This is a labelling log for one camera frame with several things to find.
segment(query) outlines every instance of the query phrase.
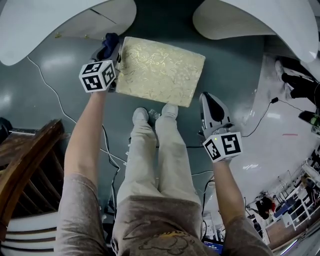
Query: beige pants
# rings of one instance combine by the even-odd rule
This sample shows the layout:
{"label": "beige pants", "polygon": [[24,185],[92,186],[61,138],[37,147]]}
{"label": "beige pants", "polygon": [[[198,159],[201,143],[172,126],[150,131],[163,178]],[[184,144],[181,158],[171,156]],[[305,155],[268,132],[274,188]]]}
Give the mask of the beige pants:
{"label": "beige pants", "polygon": [[176,120],[162,115],[155,122],[155,131],[159,139],[158,187],[153,170],[156,135],[146,121],[138,121],[131,132],[125,178],[117,203],[129,196],[152,196],[184,199],[201,205],[192,182],[186,144]]}

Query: gray shirt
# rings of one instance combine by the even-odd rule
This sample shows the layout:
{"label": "gray shirt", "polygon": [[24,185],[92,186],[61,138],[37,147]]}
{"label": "gray shirt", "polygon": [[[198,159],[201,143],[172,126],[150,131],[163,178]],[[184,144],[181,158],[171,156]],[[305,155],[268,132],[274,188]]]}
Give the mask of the gray shirt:
{"label": "gray shirt", "polygon": [[[200,241],[201,210],[187,200],[130,196],[118,205],[115,250],[119,256],[217,256]],[[248,219],[235,218],[225,230],[222,255],[273,255]],[[80,174],[64,179],[54,251],[65,256],[108,255],[97,189]]]}

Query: floor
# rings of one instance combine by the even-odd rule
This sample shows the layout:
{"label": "floor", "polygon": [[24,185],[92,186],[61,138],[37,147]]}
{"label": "floor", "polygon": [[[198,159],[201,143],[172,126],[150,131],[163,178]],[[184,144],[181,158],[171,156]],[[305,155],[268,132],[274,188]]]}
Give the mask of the floor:
{"label": "floor", "polygon": [[[247,122],[241,126],[242,136],[249,135],[257,127],[269,102],[275,97],[301,110],[316,110],[306,98],[286,99],[284,83],[277,80],[274,65],[274,56],[263,57],[252,110]],[[274,188],[280,185],[279,177],[281,182],[288,182],[319,143],[317,136],[311,133],[311,125],[299,119],[300,111],[292,106],[281,101],[270,104],[255,132],[242,138],[243,154],[230,163],[247,204],[262,191],[275,193]],[[216,225],[222,224],[214,187],[210,187],[207,193],[211,196],[205,212],[211,212]]]}
{"label": "floor", "polygon": [[[121,36],[122,39],[131,36],[159,41],[206,57],[190,107],[179,109],[178,129],[185,143],[188,146],[200,145],[197,136],[201,129],[199,95],[203,91],[224,101],[233,113],[234,121],[247,129],[246,123],[251,122],[250,113],[263,60],[263,37],[247,36],[218,41],[202,37],[192,25],[192,14],[201,3],[199,0],[135,2],[136,19]],[[51,35],[29,55],[40,66],[45,81],[59,94],[64,111],[75,120],[79,118],[89,99],[89,94],[84,92],[79,82],[79,70],[88,62],[100,43],[92,39],[54,38],[54,35]],[[63,116],[56,95],[44,84],[38,68],[28,59],[25,58],[14,66],[0,64],[0,85],[0,116],[10,120],[14,127],[39,129],[49,120],[61,118],[65,130],[72,131],[74,124]],[[132,114],[137,107],[160,113],[163,105],[123,94],[109,94],[104,107],[103,123],[109,136],[111,153],[122,159],[127,158],[128,139],[133,127]],[[188,153],[193,174],[212,169],[202,148],[190,148]],[[249,162],[241,163],[240,166],[248,165]],[[121,166],[123,169],[115,181],[116,189],[124,178],[125,168]],[[249,180],[247,175],[252,175],[251,171],[241,170],[235,175],[241,181]],[[106,204],[110,197],[114,173],[115,168],[101,152],[98,192],[102,205]],[[193,176],[199,195],[203,193],[205,183],[211,175],[207,172]]]}

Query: white sneaker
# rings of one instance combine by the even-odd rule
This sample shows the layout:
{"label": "white sneaker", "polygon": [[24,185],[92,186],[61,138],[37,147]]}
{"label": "white sneaker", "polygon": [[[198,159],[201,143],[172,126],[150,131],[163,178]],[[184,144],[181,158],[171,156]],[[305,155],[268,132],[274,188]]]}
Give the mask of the white sneaker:
{"label": "white sneaker", "polygon": [[145,108],[143,107],[138,107],[134,113],[133,113],[133,117],[132,117],[132,122],[133,124],[135,124],[136,122],[140,122],[140,121],[147,121],[149,120],[149,115],[148,112]]}
{"label": "white sneaker", "polygon": [[163,116],[172,117],[176,119],[178,116],[178,109],[178,106],[167,103],[162,108],[161,114]]}
{"label": "white sneaker", "polygon": [[279,82],[284,82],[282,80],[282,75],[283,73],[285,72],[284,71],[284,67],[282,66],[280,60],[277,60],[275,63],[274,63],[274,68],[275,68],[275,72],[276,72],[276,78],[278,79]]}

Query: gold patterned box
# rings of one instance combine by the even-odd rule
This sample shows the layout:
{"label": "gold patterned box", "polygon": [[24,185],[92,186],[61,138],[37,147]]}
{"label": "gold patterned box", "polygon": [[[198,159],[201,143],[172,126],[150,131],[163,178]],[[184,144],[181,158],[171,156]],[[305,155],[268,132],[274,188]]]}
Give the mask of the gold patterned box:
{"label": "gold patterned box", "polygon": [[169,44],[124,39],[116,91],[189,107],[205,57]]}

